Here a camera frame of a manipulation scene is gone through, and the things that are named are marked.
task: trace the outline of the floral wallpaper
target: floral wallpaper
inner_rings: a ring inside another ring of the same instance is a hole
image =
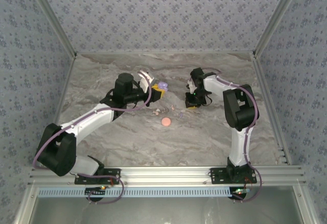
[[[293,0],[260,57],[294,164],[327,223],[327,0]]]
[[[77,52],[252,50],[279,0],[48,0]]]
[[[70,64],[35,0],[0,0],[0,223],[12,223]]]

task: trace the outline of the aluminum frame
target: aluminum frame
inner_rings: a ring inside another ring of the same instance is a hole
[[[50,25],[52,26],[54,32],[57,34],[58,39],[62,43],[64,49],[70,57],[75,56],[75,50],[67,37],[64,29],[62,28],[55,12],[52,10],[48,0],[36,0],[40,5],[42,11],[44,12],[46,18],[48,19]]]
[[[145,166],[120,167],[121,179],[126,187],[232,187],[242,184],[211,184],[209,169],[223,166]],[[305,224],[319,223],[311,201],[307,183],[301,166],[297,165],[258,165],[263,179],[263,187],[293,186],[297,203]],[[74,184],[75,176],[58,177],[50,170],[32,170],[15,224],[29,223],[42,187],[81,188]]]
[[[260,57],[263,50],[269,43],[269,40],[278,27],[282,17],[284,16],[288,6],[292,3],[293,0],[279,0],[278,5],[276,6],[274,13],[272,14],[264,32],[262,33],[259,41],[257,42],[254,52],[256,57]]]
[[[265,79],[264,72],[262,70],[260,61],[256,57],[252,57],[253,62],[253,68],[255,71],[255,74],[258,78],[258,83],[262,92],[262,96],[265,102],[266,110],[268,113],[269,121],[272,126],[272,130],[274,132],[275,139],[280,147],[283,148],[283,151],[285,153],[286,163],[288,165],[292,164],[292,158],[289,153],[284,134],[282,131],[281,124],[279,123],[279,119],[275,110],[275,106],[272,101],[272,97],[269,92],[269,87]]]

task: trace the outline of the marble surface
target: marble surface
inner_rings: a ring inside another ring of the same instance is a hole
[[[137,71],[149,71],[158,81],[168,83],[169,91],[164,97],[148,108],[125,112],[94,131],[78,145],[78,152],[107,166],[225,165],[231,130],[225,120],[223,100],[212,94],[210,106],[185,108],[187,79],[196,67],[217,68],[222,71],[222,78],[252,86],[260,118],[251,137],[250,159],[253,164],[276,164],[278,146],[249,54],[78,55],[60,123],[92,109],[114,87],[120,73],[131,73],[138,81]],[[160,110],[159,115],[155,115],[156,109]],[[161,125],[164,117],[172,120],[169,127]]]

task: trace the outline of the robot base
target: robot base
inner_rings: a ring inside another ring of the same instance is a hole
[[[97,171],[95,174],[99,176],[114,176],[117,178],[121,177],[121,169],[109,169],[103,168]],[[118,185],[119,182],[112,178],[88,178],[82,176],[75,177],[76,185]]]
[[[229,158],[225,168],[211,168],[210,177],[212,184],[248,184],[247,179],[257,183],[255,171],[250,166],[234,166]]]

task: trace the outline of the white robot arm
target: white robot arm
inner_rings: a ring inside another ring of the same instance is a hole
[[[201,68],[196,68],[191,72],[191,79],[188,80],[188,88],[190,92],[186,93],[186,107],[200,107],[206,105],[205,97],[214,93],[224,99],[225,117],[232,128],[231,132],[231,151],[227,161],[227,171],[230,171],[232,181],[237,181],[242,174],[239,175],[238,170],[247,168],[247,161],[244,155],[245,136],[246,156],[249,160],[249,141],[253,128],[248,128],[254,119],[254,104],[251,99],[242,90],[231,86],[232,83],[220,78],[215,73],[205,74]],[[242,85],[252,94],[249,85]]]
[[[204,79],[204,88],[206,91],[212,92],[223,98],[223,91],[225,90],[234,90],[231,86],[227,86],[217,80],[216,75],[209,76]],[[244,142],[245,142],[245,132],[247,127],[243,128],[241,131],[238,131],[235,128],[231,130],[231,149],[229,153],[229,160],[234,166],[242,166],[247,164],[244,157]],[[250,137],[253,128],[249,130],[248,142],[246,146],[246,154],[249,152]]]
[[[153,76],[143,71],[140,71],[139,75],[142,79],[137,83],[131,74],[120,74],[115,87],[92,110],[60,126],[54,123],[48,125],[37,150],[37,161],[58,176],[69,172],[89,176],[101,175],[98,172],[101,162],[91,156],[76,155],[76,147],[97,128],[114,121],[125,111],[138,109],[126,109],[127,104],[143,101],[147,102],[143,106],[149,106],[150,102],[161,98],[161,91],[149,89],[149,84],[154,80]]]

